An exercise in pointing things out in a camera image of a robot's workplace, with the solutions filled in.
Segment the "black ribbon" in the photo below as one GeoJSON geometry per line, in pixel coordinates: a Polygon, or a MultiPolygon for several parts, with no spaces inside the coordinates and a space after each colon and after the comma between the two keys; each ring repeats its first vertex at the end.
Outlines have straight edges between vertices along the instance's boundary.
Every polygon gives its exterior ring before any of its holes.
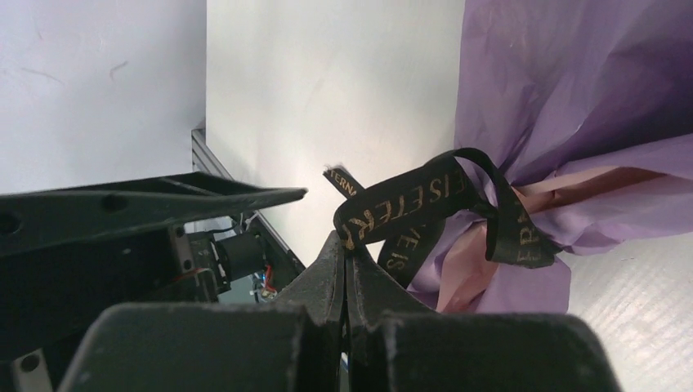
{"type": "Polygon", "coordinates": [[[485,220],[484,258],[530,269],[550,266],[560,248],[537,228],[503,173],[484,152],[462,148],[423,166],[363,187],[343,167],[324,171],[345,197],[333,216],[352,251],[383,242],[377,263],[408,287],[440,240],[445,221],[460,211],[485,220]]]}

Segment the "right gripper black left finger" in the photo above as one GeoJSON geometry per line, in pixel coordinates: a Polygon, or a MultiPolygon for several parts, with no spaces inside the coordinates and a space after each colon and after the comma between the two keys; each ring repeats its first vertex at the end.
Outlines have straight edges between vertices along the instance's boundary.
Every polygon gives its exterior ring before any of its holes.
{"type": "Polygon", "coordinates": [[[317,259],[265,304],[126,303],[88,329],[63,391],[336,391],[342,249],[317,259]]]}

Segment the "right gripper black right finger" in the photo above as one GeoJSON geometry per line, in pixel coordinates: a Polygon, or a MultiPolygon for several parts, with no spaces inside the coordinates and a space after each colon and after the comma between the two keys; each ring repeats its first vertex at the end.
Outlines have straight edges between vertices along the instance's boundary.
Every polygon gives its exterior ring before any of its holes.
{"type": "Polygon", "coordinates": [[[606,352],[560,314],[439,314],[363,254],[345,259],[354,391],[617,391],[606,352]]]}

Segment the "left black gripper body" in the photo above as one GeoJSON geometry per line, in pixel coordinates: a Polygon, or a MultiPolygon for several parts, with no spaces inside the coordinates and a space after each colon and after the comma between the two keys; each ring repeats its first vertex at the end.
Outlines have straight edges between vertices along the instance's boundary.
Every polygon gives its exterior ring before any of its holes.
{"type": "Polygon", "coordinates": [[[1,389],[51,391],[85,331],[112,305],[215,302],[214,269],[180,226],[1,259],[1,389]]]}

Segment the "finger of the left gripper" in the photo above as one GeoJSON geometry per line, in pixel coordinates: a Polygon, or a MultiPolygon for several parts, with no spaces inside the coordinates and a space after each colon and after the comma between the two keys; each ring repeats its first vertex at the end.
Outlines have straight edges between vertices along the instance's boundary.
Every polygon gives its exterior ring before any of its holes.
{"type": "Polygon", "coordinates": [[[303,199],[305,188],[261,188],[191,172],[1,197],[1,255],[117,238],[303,199]]]}

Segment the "purple pink wrapping paper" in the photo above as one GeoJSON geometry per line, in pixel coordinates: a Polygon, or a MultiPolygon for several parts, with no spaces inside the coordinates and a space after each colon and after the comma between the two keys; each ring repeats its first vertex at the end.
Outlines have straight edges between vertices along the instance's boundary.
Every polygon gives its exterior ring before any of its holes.
{"type": "Polygon", "coordinates": [[[691,2],[467,2],[454,144],[570,254],[691,232],[691,2]]]}

